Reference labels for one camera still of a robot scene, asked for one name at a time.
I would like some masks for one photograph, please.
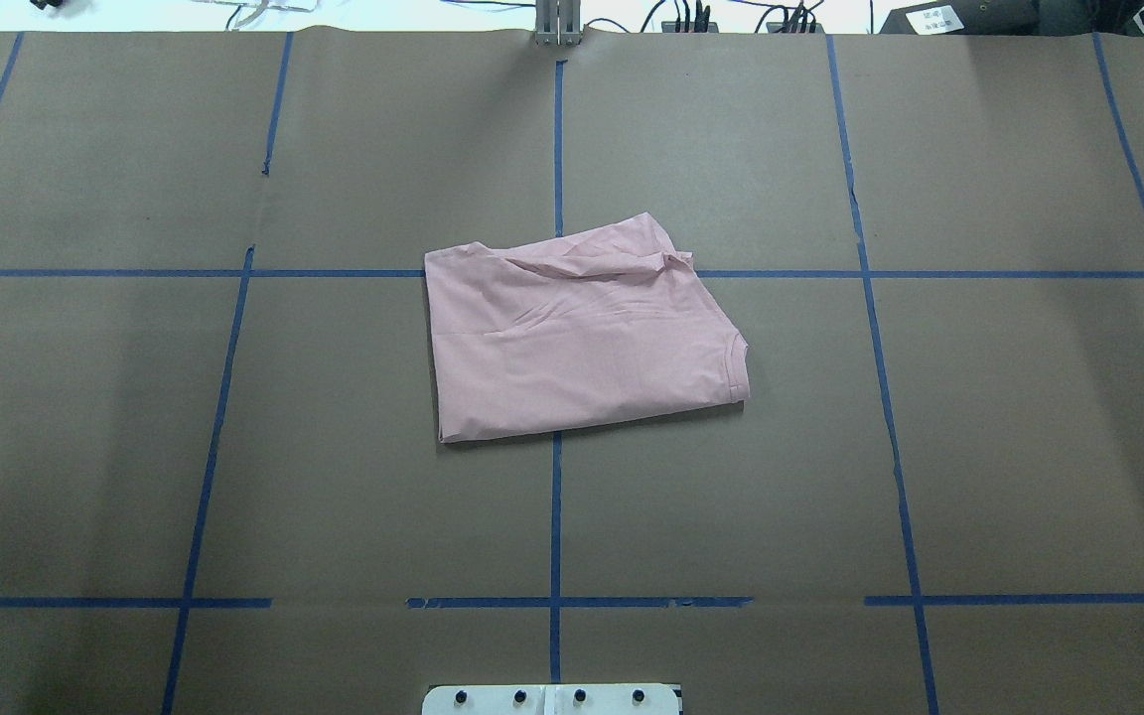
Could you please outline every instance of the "table surface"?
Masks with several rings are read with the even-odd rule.
[[[1144,712],[1144,41],[794,40],[0,34],[0,712]],[[644,209],[753,398],[437,444],[422,254]]]

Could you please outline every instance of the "sticker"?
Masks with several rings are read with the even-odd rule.
[[[950,5],[908,13],[907,22],[912,23],[916,34],[942,34],[966,29],[966,23],[961,22],[960,15]]]

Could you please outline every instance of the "grid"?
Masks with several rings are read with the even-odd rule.
[[[15,61],[17,61],[23,34],[15,38],[11,53],[3,67],[0,80],[0,103],[3,92],[10,81]],[[289,69],[292,41],[294,35],[287,34],[283,45],[283,59],[278,73],[276,98],[268,127],[268,152],[263,160],[263,173],[268,175],[272,168],[273,149],[277,134],[278,117],[286,89],[287,70]],[[861,285],[864,303],[867,309],[867,321],[871,334],[873,357],[876,363],[876,383],[880,388],[880,402],[884,413],[887,439],[889,439],[893,456],[893,479],[899,503],[899,529],[901,530],[905,565],[907,565],[908,594],[875,594],[864,599],[871,607],[912,607],[919,658],[921,658],[922,686],[930,714],[939,712],[936,688],[934,659],[930,652],[930,633],[927,628],[927,611],[931,607],[946,606],[1104,606],[1104,605],[1144,605],[1144,593],[1023,593],[1023,594],[931,594],[922,588],[919,575],[916,547],[913,538],[912,516],[909,516],[907,484],[901,456],[899,456],[899,434],[895,424],[895,410],[891,392],[891,376],[885,367],[882,331],[876,313],[876,281],[885,280],[1144,280],[1144,271],[877,271],[873,270],[866,240],[864,240],[864,223],[855,191],[855,162],[848,134],[843,94],[841,94],[839,58],[832,37],[826,38],[827,59],[829,59],[832,100],[835,103],[839,119],[840,145],[844,160],[844,173],[849,194],[850,221],[858,238],[858,271],[844,270],[705,270],[700,275],[705,279],[836,279],[858,280]],[[1095,57],[1101,82],[1115,130],[1118,142],[1125,153],[1127,168],[1131,173],[1134,190],[1138,194],[1144,214],[1144,182],[1138,164],[1133,154],[1126,134],[1125,121],[1113,94],[1106,55],[1103,50],[1101,35],[1094,35]],[[563,235],[563,85],[566,72],[566,59],[554,61],[554,235]],[[255,251],[246,251],[245,265],[231,270],[158,270],[158,268],[104,268],[104,270],[66,270],[66,268],[0,268],[0,277],[227,277],[239,279],[237,303],[232,313],[232,325],[228,343],[222,380],[220,380],[214,427],[209,438],[209,451],[200,487],[199,507],[193,524],[190,557],[182,596],[178,598],[65,598],[65,597],[0,597],[0,607],[156,607],[156,610],[177,611],[176,637],[172,658],[168,664],[167,691],[162,698],[162,712],[172,712],[174,693],[176,693],[178,669],[181,669],[186,638],[188,615],[191,610],[263,610],[273,605],[271,598],[197,598],[194,587],[197,569],[199,569],[200,547],[202,546],[209,494],[213,490],[215,470],[219,461],[220,435],[227,413],[229,389],[232,379],[232,364],[237,353],[241,319],[245,316],[245,299],[248,295],[251,281],[254,279],[310,279],[310,277],[352,277],[352,279],[418,279],[422,271],[408,268],[376,268],[376,270],[285,270],[285,268],[255,268]],[[563,435],[550,436],[550,574],[549,594],[540,597],[430,597],[408,598],[405,605],[410,610],[472,610],[472,607],[535,607],[549,611],[549,672],[553,682],[562,680],[561,633],[562,611],[569,607],[741,607],[753,603],[750,596],[639,596],[639,597],[564,597],[562,593],[562,480],[563,480]]]

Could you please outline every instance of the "white bracket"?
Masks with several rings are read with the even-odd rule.
[[[581,0],[535,0],[537,45],[581,45]]]
[[[682,715],[681,693],[661,683],[439,686],[422,715]]]

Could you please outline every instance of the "folded shirt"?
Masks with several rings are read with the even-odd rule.
[[[749,398],[740,331],[650,214],[426,255],[440,442],[603,426]]]

